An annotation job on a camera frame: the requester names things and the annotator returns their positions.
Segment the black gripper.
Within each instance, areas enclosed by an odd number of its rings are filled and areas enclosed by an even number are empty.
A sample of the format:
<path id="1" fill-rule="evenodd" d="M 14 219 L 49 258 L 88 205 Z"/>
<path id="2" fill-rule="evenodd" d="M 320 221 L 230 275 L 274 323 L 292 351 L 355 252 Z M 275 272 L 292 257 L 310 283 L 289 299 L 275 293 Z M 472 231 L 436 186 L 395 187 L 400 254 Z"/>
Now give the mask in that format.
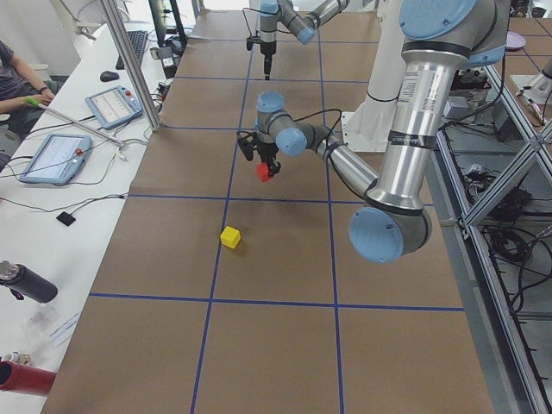
<path id="1" fill-rule="evenodd" d="M 269 167 L 269 176 L 275 176 L 279 173 L 281 164 L 277 161 L 277 153 L 279 151 L 275 143 L 260 142 L 257 145 L 257 150 L 260 155 L 262 163 L 265 163 Z"/>
<path id="2" fill-rule="evenodd" d="M 264 77 L 269 80 L 273 64 L 273 56 L 276 54 L 276 41 L 262 41 L 260 51 L 264 56 Z"/>

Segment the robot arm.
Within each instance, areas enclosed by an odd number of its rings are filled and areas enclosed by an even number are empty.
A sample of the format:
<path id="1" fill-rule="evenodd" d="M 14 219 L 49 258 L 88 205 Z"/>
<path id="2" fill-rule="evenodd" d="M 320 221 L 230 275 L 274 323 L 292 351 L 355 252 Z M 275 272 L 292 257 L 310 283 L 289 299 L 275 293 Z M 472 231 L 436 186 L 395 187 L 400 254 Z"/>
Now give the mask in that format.
<path id="1" fill-rule="evenodd" d="M 324 1 L 316 9 L 302 16 L 294 10 L 291 1 L 261 1 L 259 31 L 257 35 L 247 38 L 246 46 L 247 50 L 250 50 L 253 44 L 260 45 L 260 52 L 264 57 L 265 80 L 270 79 L 273 56 L 277 53 L 279 23 L 282 23 L 301 44 L 306 45 L 321 26 L 342 13 L 349 3 L 349 0 Z"/>
<path id="2" fill-rule="evenodd" d="M 261 157 L 257 173 L 265 179 L 279 170 L 277 153 L 314 151 L 365 202 L 348 226 L 359 255 L 387 263 L 420 249 L 430 238 L 431 220 L 419 193 L 454 75 L 504 56 L 509 14 L 506 1 L 401 4 L 397 24 L 405 38 L 405 74 L 397 82 L 397 106 L 379 171 L 328 127 L 292 119 L 275 91 L 258 96 L 253 140 L 241 145 L 242 152 Z"/>

